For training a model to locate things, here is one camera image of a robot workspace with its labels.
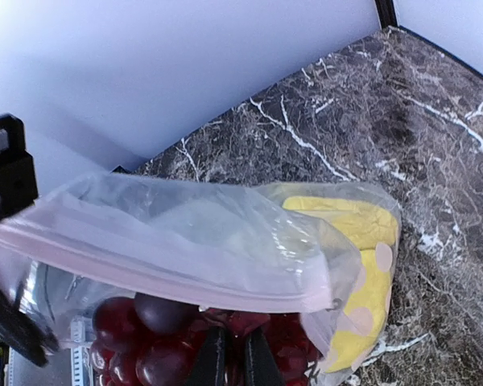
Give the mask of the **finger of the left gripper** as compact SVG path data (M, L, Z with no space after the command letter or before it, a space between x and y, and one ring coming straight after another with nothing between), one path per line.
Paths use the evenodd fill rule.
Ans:
M48 267L33 265L15 286L13 298L0 287L0 339L38 367L60 351L47 279Z

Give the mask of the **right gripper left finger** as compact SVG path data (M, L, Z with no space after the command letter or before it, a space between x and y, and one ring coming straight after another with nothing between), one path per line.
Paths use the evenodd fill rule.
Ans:
M224 327L214 326L208 330L187 378L187 386L223 386L225 384L227 342L227 332Z

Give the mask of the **dark red toy grapes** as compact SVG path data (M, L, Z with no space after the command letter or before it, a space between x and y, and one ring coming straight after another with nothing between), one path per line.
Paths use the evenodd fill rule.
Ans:
M225 384L245 385L245 340L261 327L284 385L308 385L322 355L297 314L209 308L145 294L104 300L93 315L90 362L101 385L187 385L208 330L227 332Z

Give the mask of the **white toy cauliflower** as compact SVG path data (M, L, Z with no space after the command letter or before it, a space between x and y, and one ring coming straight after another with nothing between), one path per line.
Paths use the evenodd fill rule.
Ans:
M229 208L198 199L150 225L161 266L197 281L285 294L329 282L317 221L274 204Z

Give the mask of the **clear zip top bag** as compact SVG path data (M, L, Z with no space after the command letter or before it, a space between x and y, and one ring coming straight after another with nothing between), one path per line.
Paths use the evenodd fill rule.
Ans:
M386 325L398 202L368 183L96 174L0 220L0 336L105 385L338 385Z

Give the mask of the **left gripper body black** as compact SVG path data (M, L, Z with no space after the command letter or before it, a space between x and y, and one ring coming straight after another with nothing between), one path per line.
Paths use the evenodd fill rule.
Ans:
M11 114L0 115L0 220L31 206L38 197L24 124Z

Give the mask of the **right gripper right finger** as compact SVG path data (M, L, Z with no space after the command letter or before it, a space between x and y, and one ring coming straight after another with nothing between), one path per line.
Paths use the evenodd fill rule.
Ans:
M284 386L284 379L259 327L245 340L245 386Z

